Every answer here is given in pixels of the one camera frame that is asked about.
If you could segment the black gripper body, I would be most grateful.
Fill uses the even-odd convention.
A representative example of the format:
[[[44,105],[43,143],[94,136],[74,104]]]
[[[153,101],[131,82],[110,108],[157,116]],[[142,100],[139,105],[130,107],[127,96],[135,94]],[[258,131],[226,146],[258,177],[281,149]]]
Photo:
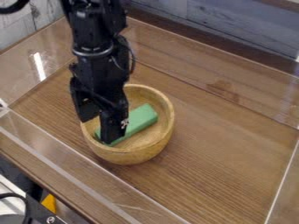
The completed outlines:
[[[135,71],[137,57],[127,39],[118,36],[111,52],[99,57],[79,57],[70,65],[70,85],[87,90],[101,110],[129,107],[125,84]]]

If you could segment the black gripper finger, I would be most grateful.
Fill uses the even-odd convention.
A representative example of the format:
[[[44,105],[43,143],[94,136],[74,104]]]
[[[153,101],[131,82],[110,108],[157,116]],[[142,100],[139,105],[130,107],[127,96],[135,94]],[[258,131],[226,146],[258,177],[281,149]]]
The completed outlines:
[[[71,85],[70,92],[79,120],[86,123],[99,115],[99,106],[94,102],[90,92],[82,87]]]
[[[101,141],[113,144],[126,135],[129,125],[129,107],[105,109],[99,116]]]

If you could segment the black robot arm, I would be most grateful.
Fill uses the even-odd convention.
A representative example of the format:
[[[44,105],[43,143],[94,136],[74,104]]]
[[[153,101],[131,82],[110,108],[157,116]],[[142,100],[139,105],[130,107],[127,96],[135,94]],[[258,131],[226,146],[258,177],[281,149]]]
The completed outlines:
[[[70,92],[79,119],[98,118],[101,141],[126,135],[129,99],[125,85],[135,70],[135,55],[122,31],[127,9],[121,0],[60,0],[73,34]]]

